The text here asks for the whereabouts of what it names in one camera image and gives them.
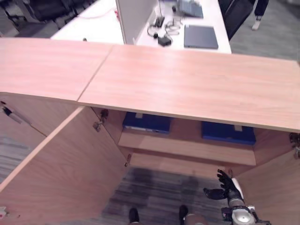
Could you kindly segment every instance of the wooden cabinet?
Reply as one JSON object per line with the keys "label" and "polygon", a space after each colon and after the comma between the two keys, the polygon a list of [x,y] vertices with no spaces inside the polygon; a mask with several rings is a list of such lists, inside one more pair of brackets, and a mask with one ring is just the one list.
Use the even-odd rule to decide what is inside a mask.
{"label": "wooden cabinet", "polygon": [[64,221],[97,216],[128,167],[90,107],[79,107],[0,185],[1,224]]}
{"label": "wooden cabinet", "polygon": [[[2,113],[1,131],[34,148],[0,185],[0,206],[9,212],[1,224],[95,217],[129,160],[212,179],[218,168],[231,169],[262,219],[299,224],[300,161],[289,140],[300,132],[297,62],[46,39],[0,42],[1,100],[29,121]],[[103,108],[109,116],[97,132]],[[173,117],[171,133],[123,130],[127,111]],[[257,142],[203,140],[201,121],[255,127]]]}
{"label": "wooden cabinet", "polygon": [[[217,169],[232,168],[246,202],[257,206],[261,218],[277,224],[275,211],[282,204],[281,216],[297,220],[299,197],[293,195],[300,185],[300,161],[293,157],[287,132],[257,129],[252,148],[202,140],[196,120],[173,119],[169,135],[123,130],[126,112],[116,110],[109,110],[97,132],[93,124],[101,110],[76,108],[4,180],[0,205],[9,217],[3,224],[98,216],[126,174],[127,158],[133,167],[209,179],[216,178]],[[267,210],[270,204],[274,211]]]}

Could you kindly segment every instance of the black shoe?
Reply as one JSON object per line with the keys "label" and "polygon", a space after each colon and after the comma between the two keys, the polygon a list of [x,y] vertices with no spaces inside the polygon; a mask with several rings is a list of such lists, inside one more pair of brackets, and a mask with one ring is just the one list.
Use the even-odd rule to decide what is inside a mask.
{"label": "black shoe", "polygon": [[131,208],[130,209],[130,211],[129,211],[129,221],[130,221],[130,223],[140,221],[139,213],[138,213],[136,208]]}
{"label": "black shoe", "polygon": [[188,208],[186,205],[181,205],[179,207],[179,221],[180,225],[184,225],[184,217],[186,217],[188,214]]}

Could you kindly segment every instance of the wooden countertop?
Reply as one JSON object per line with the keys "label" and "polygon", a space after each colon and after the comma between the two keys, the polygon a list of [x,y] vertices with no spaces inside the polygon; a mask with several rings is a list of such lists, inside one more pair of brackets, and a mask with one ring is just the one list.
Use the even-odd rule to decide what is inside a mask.
{"label": "wooden countertop", "polygon": [[300,132],[295,61],[23,38],[0,56],[0,92]]}
{"label": "wooden countertop", "polygon": [[0,39],[0,91],[76,101],[113,45]]}
{"label": "wooden countertop", "polygon": [[300,67],[246,55],[115,46],[79,102],[300,131]]}

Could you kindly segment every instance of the cable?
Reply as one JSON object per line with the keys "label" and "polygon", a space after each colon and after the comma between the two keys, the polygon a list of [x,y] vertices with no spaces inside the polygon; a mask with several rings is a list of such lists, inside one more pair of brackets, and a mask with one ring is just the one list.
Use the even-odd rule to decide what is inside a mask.
{"label": "cable", "polygon": [[149,33],[149,30],[150,28],[153,28],[153,27],[156,27],[154,24],[150,24],[149,27],[147,28],[147,34],[150,36],[150,37],[153,37],[154,39],[158,38],[158,34],[157,32],[155,32],[154,34],[150,34]]}
{"label": "cable", "polygon": [[160,6],[160,0],[158,0],[158,4],[159,4],[159,11],[160,11],[160,16],[162,17],[163,14],[161,13],[161,6]]}
{"label": "cable", "polygon": [[82,18],[82,19],[98,19],[98,18],[101,18],[102,16],[105,16],[106,14],[108,14],[112,10],[114,10],[114,8],[109,9],[106,13],[103,13],[102,15],[91,16],[91,17],[84,17],[84,16],[78,15],[77,17]]}
{"label": "cable", "polygon": [[173,18],[173,20],[170,20],[165,25],[165,32],[166,34],[170,35],[179,35],[179,30],[181,28],[182,22],[181,18]]}

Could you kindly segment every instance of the power adapter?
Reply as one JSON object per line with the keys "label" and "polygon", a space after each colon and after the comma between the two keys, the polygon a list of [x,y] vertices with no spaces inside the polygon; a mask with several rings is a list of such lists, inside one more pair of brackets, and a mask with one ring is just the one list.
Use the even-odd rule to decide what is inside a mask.
{"label": "power adapter", "polygon": [[163,26],[164,20],[165,20],[164,16],[159,16],[158,18],[156,18],[154,26],[161,28]]}
{"label": "power adapter", "polygon": [[172,44],[172,40],[166,36],[158,37],[158,44],[160,44],[163,47],[169,46]]}

